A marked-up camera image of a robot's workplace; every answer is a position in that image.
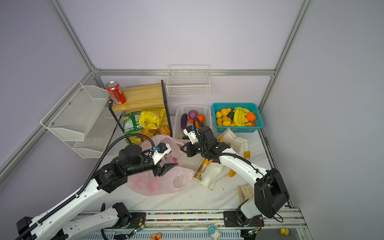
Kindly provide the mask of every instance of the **green chip bag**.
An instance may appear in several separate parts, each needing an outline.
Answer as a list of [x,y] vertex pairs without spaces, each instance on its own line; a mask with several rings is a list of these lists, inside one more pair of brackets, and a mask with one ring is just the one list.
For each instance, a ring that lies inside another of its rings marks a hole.
[[124,121],[125,135],[134,133],[143,129],[143,127],[139,124],[140,112],[125,114],[122,116],[122,119]]

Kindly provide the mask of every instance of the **white wall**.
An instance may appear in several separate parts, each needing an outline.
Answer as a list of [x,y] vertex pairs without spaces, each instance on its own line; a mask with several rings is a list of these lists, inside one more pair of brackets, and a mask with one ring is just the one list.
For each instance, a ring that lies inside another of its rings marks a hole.
[[274,69],[302,0],[61,0],[98,68]]
[[46,0],[0,7],[1,166],[87,68]]
[[[0,35],[2,165],[87,68],[46,0],[2,1]],[[74,192],[94,164],[47,133],[0,191],[0,239]]]
[[[122,88],[167,82],[167,76],[102,76],[104,84],[117,81]],[[201,97],[169,97],[169,113],[174,115],[181,104],[255,103],[257,106],[268,86],[269,76],[211,76],[211,94]]]
[[382,239],[384,2],[315,0],[262,113],[314,239]]

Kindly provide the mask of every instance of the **marble tabletop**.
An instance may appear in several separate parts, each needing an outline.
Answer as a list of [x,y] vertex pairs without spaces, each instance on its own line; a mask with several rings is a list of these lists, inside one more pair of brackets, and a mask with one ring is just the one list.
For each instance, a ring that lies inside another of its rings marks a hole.
[[[216,137],[220,136],[220,133],[217,132],[215,127],[213,127],[212,130]],[[250,161],[252,163],[266,169],[271,169],[258,131],[254,133],[236,133],[236,135],[238,137],[249,139],[248,146],[251,152]],[[112,140],[115,140],[119,136],[122,136],[122,133],[119,128],[117,128]],[[126,143],[124,140],[117,143],[104,158],[101,166],[109,163],[125,146]],[[196,170],[201,160],[201,156],[186,157],[179,162],[179,166]],[[112,193],[91,204],[85,211],[100,211],[103,202],[106,203],[106,208],[111,207],[117,202],[123,202],[129,210],[235,209],[240,204],[237,195],[237,186],[244,184],[247,184],[247,182],[238,174],[232,178],[225,176],[219,179],[213,190],[209,190],[192,179],[179,192],[156,196],[143,196],[137,194],[130,190],[127,184],[123,184]]]

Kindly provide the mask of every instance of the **teal plastic basket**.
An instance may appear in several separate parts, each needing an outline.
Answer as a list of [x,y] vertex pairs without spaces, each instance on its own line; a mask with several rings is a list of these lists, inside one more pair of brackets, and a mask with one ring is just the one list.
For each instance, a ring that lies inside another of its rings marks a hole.
[[[235,107],[247,108],[254,113],[256,115],[256,120],[254,121],[256,127],[219,127],[216,124],[216,112],[221,111],[223,108],[232,108],[233,110]],[[232,132],[255,132],[257,129],[264,127],[262,116],[254,103],[214,103],[212,105],[212,115],[218,132],[224,132],[227,128],[230,128]]]

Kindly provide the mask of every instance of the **red soda can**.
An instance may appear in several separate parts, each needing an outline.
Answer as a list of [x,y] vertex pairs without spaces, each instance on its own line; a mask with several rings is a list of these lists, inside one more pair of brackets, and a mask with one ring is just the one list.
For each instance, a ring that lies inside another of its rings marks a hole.
[[117,82],[107,83],[107,90],[115,104],[121,105],[127,101],[124,92],[120,87],[120,84],[118,84]]

